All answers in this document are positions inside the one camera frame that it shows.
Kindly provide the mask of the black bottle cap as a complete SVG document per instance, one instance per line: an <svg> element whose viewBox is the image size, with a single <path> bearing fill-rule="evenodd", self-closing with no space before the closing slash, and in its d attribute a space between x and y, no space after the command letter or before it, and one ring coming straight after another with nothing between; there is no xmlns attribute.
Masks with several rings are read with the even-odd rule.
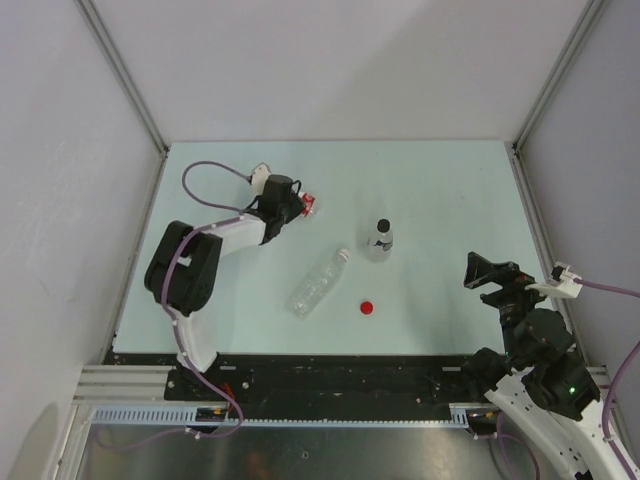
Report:
<svg viewBox="0 0 640 480"><path fill-rule="evenodd" d="M387 233L390 230L390 222L387 219L380 219L376 228L380 233Z"/></svg>

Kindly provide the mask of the small clear blue-label bottle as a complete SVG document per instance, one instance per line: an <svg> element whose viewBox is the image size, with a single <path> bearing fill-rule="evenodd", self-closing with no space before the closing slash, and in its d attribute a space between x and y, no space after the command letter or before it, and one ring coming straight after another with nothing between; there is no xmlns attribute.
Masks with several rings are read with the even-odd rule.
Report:
<svg viewBox="0 0 640 480"><path fill-rule="evenodd" d="M394 234L391 228L391 223L390 230L387 233L380 233L377 231L376 226L380 219L375 222L371 222L367 226L365 235L364 256L367 260L374 263L381 263L388 260L391 256L392 247L394 245Z"/></svg>

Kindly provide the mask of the red bottle cap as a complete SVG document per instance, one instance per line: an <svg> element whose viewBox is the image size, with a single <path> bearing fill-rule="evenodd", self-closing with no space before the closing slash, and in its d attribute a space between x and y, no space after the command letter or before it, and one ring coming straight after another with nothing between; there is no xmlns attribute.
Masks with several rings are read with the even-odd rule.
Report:
<svg viewBox="0 0 640 480"><path fill-rule="evenodd" d="M360 304L360 312L363 315L371 315L374 312L374 305L372 302L365 300Z"/></svg>

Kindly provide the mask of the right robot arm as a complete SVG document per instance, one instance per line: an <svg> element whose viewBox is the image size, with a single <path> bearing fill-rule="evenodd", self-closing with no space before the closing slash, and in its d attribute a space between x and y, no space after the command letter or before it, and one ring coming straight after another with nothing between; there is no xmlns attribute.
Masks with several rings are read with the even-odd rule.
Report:
<svg viewBox="0 0 640 480"><path fill-rule="evenodd" d="M481 295L499 315L505 352L477 351L462 367L461 388L510 418L564 479L636 479L639 467L617 439L611 404L620 379L601 391L563 316L541 308L546 299L575 299L587 281L556 263L538 282L514 262L467 256L463 285L497 290Z"/></svg>

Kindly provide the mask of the large clear unlabeled bottle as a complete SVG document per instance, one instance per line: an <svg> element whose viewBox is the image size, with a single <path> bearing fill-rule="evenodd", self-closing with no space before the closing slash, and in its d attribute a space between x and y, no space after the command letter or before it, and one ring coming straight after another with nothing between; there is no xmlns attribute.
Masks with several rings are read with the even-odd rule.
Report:
<svg viewBox="0 0 640 480"><path fill-rule="evenodd" d="M294 289L286 302L289 312L306 318L337 285L350 260L339 255L340 249L318 263Z"/></svg>

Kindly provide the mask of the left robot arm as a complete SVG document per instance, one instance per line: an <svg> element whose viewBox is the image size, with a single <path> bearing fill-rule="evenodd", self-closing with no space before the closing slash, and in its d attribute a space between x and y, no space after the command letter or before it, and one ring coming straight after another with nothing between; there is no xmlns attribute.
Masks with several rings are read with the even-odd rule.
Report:
<svg viewBox="0 0 640 480"><path fill-rule="evenodd" d="M197 398L214 397L220 374L210 366L218 352L213 333L197 318L213 292L223 257L265 245L292 221L314 212L316 198L299 180L269 174L258 182L249 206L232 218L193 227L173 221L156 248L144 276L144 286L171 319L178 359L190 368L186 387Z"/></svg>

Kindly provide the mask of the clear red-label bottle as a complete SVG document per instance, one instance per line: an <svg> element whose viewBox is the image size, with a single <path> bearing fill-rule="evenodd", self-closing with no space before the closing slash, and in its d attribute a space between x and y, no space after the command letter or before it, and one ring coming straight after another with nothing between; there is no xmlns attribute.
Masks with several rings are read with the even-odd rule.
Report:
<svg viewBox="0 0 640 480"><path fill-rule="evenodd" d="M303 217L309 218L318 212L319 201L314 195L308 192L302 192L299 194L299 197L303 203L303 210L301 212Z"/></svg>

